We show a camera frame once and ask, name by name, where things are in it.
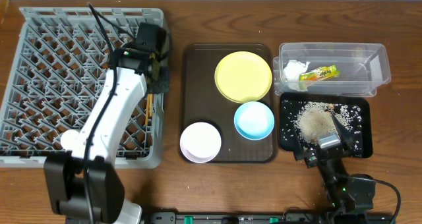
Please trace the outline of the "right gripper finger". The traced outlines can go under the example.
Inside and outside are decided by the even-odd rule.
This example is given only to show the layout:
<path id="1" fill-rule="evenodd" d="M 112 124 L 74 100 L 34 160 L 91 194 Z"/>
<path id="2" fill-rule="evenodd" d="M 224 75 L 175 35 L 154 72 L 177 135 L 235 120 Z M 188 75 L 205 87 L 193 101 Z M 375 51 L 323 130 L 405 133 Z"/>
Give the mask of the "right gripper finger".
<path id="1" fill-rule="evenodd" d="M 351 132 L 337 120 L 334 114 L 331 114 L 331 116 L 340 141 L 345 145 L 351 145 Z"/>
<path id="2" fill-rule="evenodd" d="M 303 147 L 295 131 L 293 131 L 293 153 L 295 155 L 303 155 Z"/>

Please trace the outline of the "yellow round plate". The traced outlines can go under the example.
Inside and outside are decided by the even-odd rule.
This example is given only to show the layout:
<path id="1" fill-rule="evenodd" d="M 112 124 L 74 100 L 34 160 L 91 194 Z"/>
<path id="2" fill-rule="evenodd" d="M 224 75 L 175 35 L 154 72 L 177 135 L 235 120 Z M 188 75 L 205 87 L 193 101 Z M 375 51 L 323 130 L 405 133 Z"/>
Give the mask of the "yellow round plate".
<path id="1" fill-rule="evenodd" d="M 226 55 L 217 64 L 214 81 L 218 91 L 235 103 L 262 99 L 272 85 L 268 63 L 259 55 L 236 51 Z"/>

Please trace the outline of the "food scraps rice pile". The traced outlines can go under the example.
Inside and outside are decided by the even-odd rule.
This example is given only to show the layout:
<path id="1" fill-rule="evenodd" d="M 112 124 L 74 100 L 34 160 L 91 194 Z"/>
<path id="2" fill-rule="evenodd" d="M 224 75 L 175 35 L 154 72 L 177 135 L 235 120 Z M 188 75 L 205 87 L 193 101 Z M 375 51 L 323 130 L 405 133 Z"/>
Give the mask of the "food scraps rice pile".
<path id="1" fill-rule="evenodd" d="M 341 103 L 283 100 L 281 109 L 281 149 L 293 151 L 293 131 L 297 133 L 303 148 L 316 148 L 318 138 L 336 132 L 331 114 L 334 114 L 337 120 L 355 136 L 357 140 L 355 149 L 361 149 L 360 137 L 363 110 L 359 106 Z"/>

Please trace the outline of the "white cup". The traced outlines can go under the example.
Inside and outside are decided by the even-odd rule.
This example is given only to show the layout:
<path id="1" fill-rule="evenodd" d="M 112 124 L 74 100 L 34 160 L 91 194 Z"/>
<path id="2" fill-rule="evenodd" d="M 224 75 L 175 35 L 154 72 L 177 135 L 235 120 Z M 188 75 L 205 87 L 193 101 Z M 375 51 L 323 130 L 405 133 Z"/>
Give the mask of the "white cup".
<path id="1" fill-rule="evenodd" d="M 73 151 L 77 146 L 76 139 L 78 138 L 79 131 L 78 130 L 67 130 L 65 131 L 60 138 L 60 145 L 64 150 L 71 150 Z"/>

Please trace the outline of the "white tissue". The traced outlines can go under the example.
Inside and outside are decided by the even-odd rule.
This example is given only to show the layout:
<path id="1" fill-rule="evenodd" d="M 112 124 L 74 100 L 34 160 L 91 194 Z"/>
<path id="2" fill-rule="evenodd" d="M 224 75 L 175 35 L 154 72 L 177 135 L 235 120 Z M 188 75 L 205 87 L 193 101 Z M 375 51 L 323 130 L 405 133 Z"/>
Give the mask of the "white tissue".
<path id="1" fill-rule="evenodd" d="M 302 63 L 296 60 L 289 60 L 287 65 L 284 67 L 284 77 L 286 80 L 299 80 L 299 77 L 307 72 L 310 62 L 306 61 Z"/>

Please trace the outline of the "green orange snack wrapper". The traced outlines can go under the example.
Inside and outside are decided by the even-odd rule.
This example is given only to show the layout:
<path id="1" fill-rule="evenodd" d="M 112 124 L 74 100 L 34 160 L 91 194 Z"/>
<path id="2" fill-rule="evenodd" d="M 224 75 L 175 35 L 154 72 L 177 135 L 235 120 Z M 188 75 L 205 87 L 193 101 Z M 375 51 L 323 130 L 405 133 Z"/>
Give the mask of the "green orange snack wrapper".
<path id="1" fill-rule="evenodd" d="M 340 71 L 336 65 L 327 67 L 319 67 L 310 72 L 303 73 L 299 76 L 300 81 L 321 81 L 329 78 L 334 78 L 340 75 Z"/>

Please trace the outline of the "pink white bowl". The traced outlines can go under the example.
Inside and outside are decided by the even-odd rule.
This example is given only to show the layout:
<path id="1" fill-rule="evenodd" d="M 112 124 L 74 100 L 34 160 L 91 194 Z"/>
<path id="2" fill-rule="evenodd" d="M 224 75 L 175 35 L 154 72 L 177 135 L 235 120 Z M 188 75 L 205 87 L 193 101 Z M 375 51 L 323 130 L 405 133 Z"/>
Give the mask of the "pink white bowl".
<path id="1" fill-rule="evenodd" d="M 215 126 L 197 122 L 182 132 L 179 143 L 182 154 L 189 161 L 206 163 L 213 160 L 220 152 L 222 137 Z"/>

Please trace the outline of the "wooden chopstick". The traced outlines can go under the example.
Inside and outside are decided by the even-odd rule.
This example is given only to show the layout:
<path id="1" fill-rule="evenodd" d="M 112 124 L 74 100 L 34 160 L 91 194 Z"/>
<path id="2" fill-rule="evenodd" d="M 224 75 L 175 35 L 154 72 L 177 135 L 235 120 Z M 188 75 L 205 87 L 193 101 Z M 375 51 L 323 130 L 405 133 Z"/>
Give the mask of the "wooden chopstick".
<path id="1" fill-rule="evenodd" d="M 150 118 L 150 106 L 151 106 L 150 102 L 151 102 L 151 94 L 148 94 L 146 97 L 146 109 L 145 109 L 145 121 L 144 121 L 145 127 L 148 126 L 148 120 Z"/>
<path id="2" fill-rule="evenodd" d="M 149 99 L 148 99 L 148 101 L 149 101 L 149 106 L 148 106 L 148 108 L 149 108 L 149 112 L 148 112 L 148 114 L 149 114 L 149 118 L 152 118 L 152 112 L 153 112 L 153 101 L 154 101 L 154 96 L 153 96 L 153 94 L 149 94 Z"/>

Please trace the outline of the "light blue bowl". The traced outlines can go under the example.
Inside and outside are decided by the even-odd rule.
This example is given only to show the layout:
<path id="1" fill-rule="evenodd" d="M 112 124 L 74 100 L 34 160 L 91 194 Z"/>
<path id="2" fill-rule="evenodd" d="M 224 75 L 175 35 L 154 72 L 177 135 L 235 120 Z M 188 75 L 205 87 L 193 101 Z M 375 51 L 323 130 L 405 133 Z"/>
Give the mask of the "light blue bowl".
<path id="1" fill-rule="evenodd" d="M 262 140 L 272 133 L 275 118 L 267 105 L 250 101 L 237 108 L 233 123 L 242 137 L 248 140 Z"/>

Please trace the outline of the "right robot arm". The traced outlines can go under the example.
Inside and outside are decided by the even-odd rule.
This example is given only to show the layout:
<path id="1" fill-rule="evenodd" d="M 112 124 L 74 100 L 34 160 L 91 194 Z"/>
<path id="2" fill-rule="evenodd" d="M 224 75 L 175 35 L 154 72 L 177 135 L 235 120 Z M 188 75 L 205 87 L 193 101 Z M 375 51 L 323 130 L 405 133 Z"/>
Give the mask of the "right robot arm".
<path id="1" fill-rule="evenodd" d="M 329 114 L 326 125 L 332 132 L 321 134 L 306 145 L 302 130 L 293 127 L 295 159 L 303 160 L 308 168 L 316 167 L 322 177 L 331 209 L 317 214 L 312 223 L 368 223 L 367 211 L 373 209 L 376 180 L 370 175 L 347 173 L 342 159 L 373 154 L 371 119 L 364 115 L 356 131 L 349 130 Z"/>

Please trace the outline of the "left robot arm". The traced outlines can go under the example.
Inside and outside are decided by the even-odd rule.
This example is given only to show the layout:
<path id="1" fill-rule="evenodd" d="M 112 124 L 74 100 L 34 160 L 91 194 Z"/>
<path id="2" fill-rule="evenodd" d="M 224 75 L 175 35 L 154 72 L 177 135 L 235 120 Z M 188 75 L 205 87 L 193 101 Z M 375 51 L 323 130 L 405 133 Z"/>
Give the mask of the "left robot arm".
<path id="1" fill-rule="evenodd" d="M 168 91 L 168 32 L 138 25 L 136 37 L 114 49 L 100 97 L 80 130 L 61 136 L 65 153 L 50 154 L 44 173 L 53 213 L 88 223 L 140 223 L 142 208 L 125 199 L 115 170 L 117 150 L 135 107 Z"/>

